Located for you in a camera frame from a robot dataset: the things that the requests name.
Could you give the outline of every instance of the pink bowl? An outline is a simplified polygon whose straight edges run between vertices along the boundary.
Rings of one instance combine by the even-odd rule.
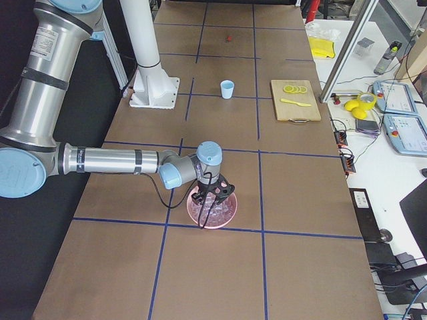
[[[187,198],[187,211],[191,219],[197,224],[197,220],[199,218],[199,213],[201,209],[201,205],[198,205],[193,202],[191,195],[196,193],[199,187],[194,187],[193,190],[189,193]],[[212,201],[215,199],[215,195],[213,193],[207,194],[206,204],[203,208],[203,212],[200,217],[200,224],[203,225],[205,223],[207,212],[211,207]],[[213,206],[209,218],[207,219],[206,229],[218,229],[223,227],[227,223],[229,223],[236,211],[238,209],[238,200],[236,195],[232,193],[223,203],[219,205]]]

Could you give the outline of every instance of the red pole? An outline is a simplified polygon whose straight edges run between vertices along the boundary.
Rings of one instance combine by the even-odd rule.
[[[320,0],[312,0],[312,4],[310,5],[310,11],[308,11],[306,23],[312,22],[316,13],[318,12],[318,7],[320,4]]]

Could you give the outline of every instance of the black wall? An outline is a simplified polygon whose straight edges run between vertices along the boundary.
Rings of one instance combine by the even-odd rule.
[[[133,56],[118,0],[104,1],[120,52]],[[34,0],[0,1],[0,110],[26,65],[37,29]],[[133,61],[123,60],[128,74]],[[120,92],[102,42],[85,41],[55,128],[56,141],[99,147]],[[12,103],[0,127],[8,124]],[[0,198],[0,319],[30,319],[55,262],[88,174],[50,177],[36,193]]]

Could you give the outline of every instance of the white desk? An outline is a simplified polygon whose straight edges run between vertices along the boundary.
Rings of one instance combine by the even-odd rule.
[[[338,29],[341,31],[340,38],[335,42],[337,57],[352,26],[352,21],[316,20],[315,23],[325,30]],[[375,41],[371,53],[363,59],[352,54],[338,82],[350,81],[358,77],[376,76],[373,70],[386,50],[388,43],[375,22],[369,22],[365,26],[360,38],[363,37]],[[315,59],[315,62],[320,81],[323,81],[321,83],[324,84],[332,70],[335,59]],[[396,63],[397,60],[392,62],[391,67]],[[395,70],[397,70],[397,67],[379,77],[337,84],[334,89],[367,91],[369,85],[376,80],[392,79],[394,76],[393,71]],[[415,89],[411,88],[411,90],[414,99],[419,101],[420,97]],[[328,102],[330,113],[334,119],[339,119],[345,122],[348,128],[354,129],[354,118],[349,112],[345,111],[343,106],[345,101],[345,99],[342,99],[340,105],[334,105],[332,101]],[[424,121],[427,121],[427,108],[420,104],[417,104],[417,108]],[[378,117],[372,112],[368,118],[379,122]],[[335,123],[335,125],[337,128],[340,127],[339,123]],[[357,158],[373,139],[364,134],[351,131],[348,133],[347,140],[349,149],[352,150]],[[423,182],[425,178],[421,175],[420,170],[425,167],[427,167],[427,158],[403,156],[395,152],[383,129],[377,140],[357,161],[357,173],[348,177],[348,187],[365,188],[367,190],[379,228],[385,228],[393,234],[394,239],[390,246],[395,255],[407,252],[415,258],[422,256],[402,214],[399,202]],[[389,304],[385,294],[379,293],[378,296],[384,313],[401,313],[404,311],[404,306]]]

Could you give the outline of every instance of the yellow cloth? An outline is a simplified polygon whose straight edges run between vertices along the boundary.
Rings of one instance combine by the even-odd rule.
[[[335,57],[334,42],[330,40],[308,37],[313,57],[333,58]]]

